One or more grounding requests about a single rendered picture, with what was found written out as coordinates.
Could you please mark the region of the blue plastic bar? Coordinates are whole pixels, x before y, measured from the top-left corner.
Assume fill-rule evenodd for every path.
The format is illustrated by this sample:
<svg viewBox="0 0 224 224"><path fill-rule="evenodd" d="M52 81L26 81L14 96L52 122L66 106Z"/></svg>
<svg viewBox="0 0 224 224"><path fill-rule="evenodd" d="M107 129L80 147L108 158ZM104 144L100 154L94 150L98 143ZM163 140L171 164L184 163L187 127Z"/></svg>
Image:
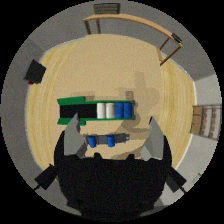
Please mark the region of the blue plastic bar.
<svg viewBox="0 0 224 224"><path fill-rule="evenodd" d="M89 136L88 137L89 139L89 144L90 144L90 147L91 148L95 148L97 145L96 145L96 140L95 140L95 136Z"/></svg>
<svg viewBox="0 0 224 224"><path fill-rule="evenodd" d="M124 103L124 117L132 117L132 103Z"/></svg>
<svg viewBox="0 0 224 224"><path fill-rule="evenodd" d="M108 147L114 147L115 146L114 135L107 135L107 142Z"/></svg>
<svg viewBox="0 0 224 224"><path fill-rule="evenodd" d="M115 118L124 118L124 103L115 103Z"/></svg>

